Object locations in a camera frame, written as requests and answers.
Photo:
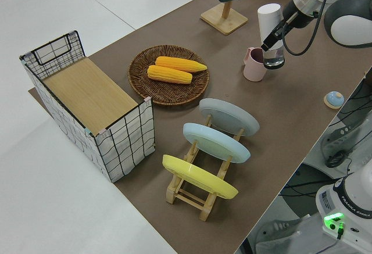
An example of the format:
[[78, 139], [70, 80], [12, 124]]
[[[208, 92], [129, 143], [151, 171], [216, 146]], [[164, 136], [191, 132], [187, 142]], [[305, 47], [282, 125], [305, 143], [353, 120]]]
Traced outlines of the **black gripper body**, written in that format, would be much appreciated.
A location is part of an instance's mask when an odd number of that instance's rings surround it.
[[304, 28], [314, 20], [314, 17], [302, 13], [295, 5], [294, 0], [289, 0], [282, 11], [283, 22], [290, 28]]

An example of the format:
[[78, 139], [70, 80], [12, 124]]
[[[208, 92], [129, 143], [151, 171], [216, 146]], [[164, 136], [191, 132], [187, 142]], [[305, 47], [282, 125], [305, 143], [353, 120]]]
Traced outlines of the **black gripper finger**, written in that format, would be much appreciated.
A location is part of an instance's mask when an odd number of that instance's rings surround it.
[[262, 41], [261, 48], [265, 52], [282, 47], [283, 38], [291, 30], [286, 20], [280, 21]]

